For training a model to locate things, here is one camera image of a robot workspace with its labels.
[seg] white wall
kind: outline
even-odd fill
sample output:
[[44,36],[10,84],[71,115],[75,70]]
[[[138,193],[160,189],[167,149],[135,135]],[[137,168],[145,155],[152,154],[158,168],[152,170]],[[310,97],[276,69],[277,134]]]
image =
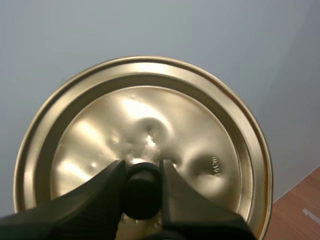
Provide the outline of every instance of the white wall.
[[21,140],[43,102],[97,63],[180,59],[250,107],[268,141],[276,200],[320,165],[318,0],[0,0],[0,215],[13,212]]

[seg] can rim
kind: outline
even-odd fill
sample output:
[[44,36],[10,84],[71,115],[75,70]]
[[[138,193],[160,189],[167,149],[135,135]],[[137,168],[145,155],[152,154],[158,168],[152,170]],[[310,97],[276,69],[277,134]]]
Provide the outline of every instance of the can rim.
[[264,161],[264,167],[267,170],[267,181],[266,181],[266,191],[270,190],[268,194],[266,194],[266,211],[265,211],[265,222],[262,225],[262,229],[260,232],[260,237],[264,236],[266,233],[266,230],[269,225],[271,211],[272,211],[272,200],[273,200],[273,173],[272,173],[272,162],[271,162],[271,156],[269,153],[269,148],[267,145],[267,142],[265,140],[264,134],[256,121],[255,117],[247,107],[247,105],[227,86],[225,85],[221,80],[219,80],[217,77],[215,77],[213,74],[207,72],[206,70],[203,70],[200,67],[197,67],[193,64],[183,62],[181,60],[172,59],[169,57],[163,57],[163,56],[129,56],[129,57],[122,57],[122,58],[116,58],[113,60],[109,60],[106,62],[102,62],[99,64],[96,64],[92,67],[87,68],[86,70],[82,71],[81,73],[75,75],[70,80],[68,80],[66,83],[64,83],[60,88],[58,88],[41,106],[41,108],[38,110],[36,115],[34,116],[33,120],[31,121],[29,127],[27,128],[27,131],[22,139],[17,158],[15,163],[15,169],[14,169],[14,176],[13,176],[13,205],[14,205],[14,211],[20,212],[23,209],[19,207],[18,204],[18,191],[21,189],[21,184],[19,183],[19,180],[23,178],[23,174],[21,174],[21,168],[26,164],[26,158],[24,158],[25,154],[28,151],[28,147],[30,144],[31,139],[34,136],[35,129],[38,126],[38,123],[42,119],[42,117],[46,114],[50,106],[69,88],[71,88],[74,84],[76,84],[78,81],[83,79],[86,75],[91,74],[92,72],[96,72],[100,69],[106,68],[106,67],[112,67],[119,64],[124,63],[135,63],[135,62],[153,62],[153,63],[169,63],[173,66],[187,69],[193,73],[196,73],[210,82],[214,81],[215,85],[224,93],[226,93],[232,101],[242,110],[248,121],[250,122],[252,129],[254,130],[254,133],[258,139],[258,142],[261,146],[262,154],[265,158]]

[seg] metal can lid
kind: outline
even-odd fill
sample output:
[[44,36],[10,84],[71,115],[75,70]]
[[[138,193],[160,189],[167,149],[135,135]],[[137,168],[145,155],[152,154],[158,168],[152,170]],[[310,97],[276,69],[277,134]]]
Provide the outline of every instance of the metal can lid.
[[[73,77],[28,128],[14,174],[16,212],[57,198],[116,159],[162,159],[200,194],[243,216],[263,238],[272,166],[255,118],[225,84],[185,62],[156,56],[111,60]],[[159,228],[124,217],[117,238]]]

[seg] wooden surface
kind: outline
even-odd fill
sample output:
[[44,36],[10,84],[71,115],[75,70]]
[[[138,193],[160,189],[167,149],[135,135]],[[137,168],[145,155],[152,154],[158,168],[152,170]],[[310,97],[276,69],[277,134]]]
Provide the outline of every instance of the wooden surface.
[[264,240],[320,240],[320,167],[274,205]]

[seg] metal can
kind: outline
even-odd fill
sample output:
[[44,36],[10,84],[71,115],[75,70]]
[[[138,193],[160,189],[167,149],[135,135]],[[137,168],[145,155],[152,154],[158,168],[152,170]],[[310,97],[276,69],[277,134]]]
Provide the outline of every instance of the metal can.
[[[243,216],[258,239],[272,207],[272,166],[257,121],[225,84],[194,65],[157,56],[93,66],[41,107],[17,156],[14,209],[57,198],[116,159],[170,159],[209,200]],[[158,217],[123,217],[117,239],[156,232]]]

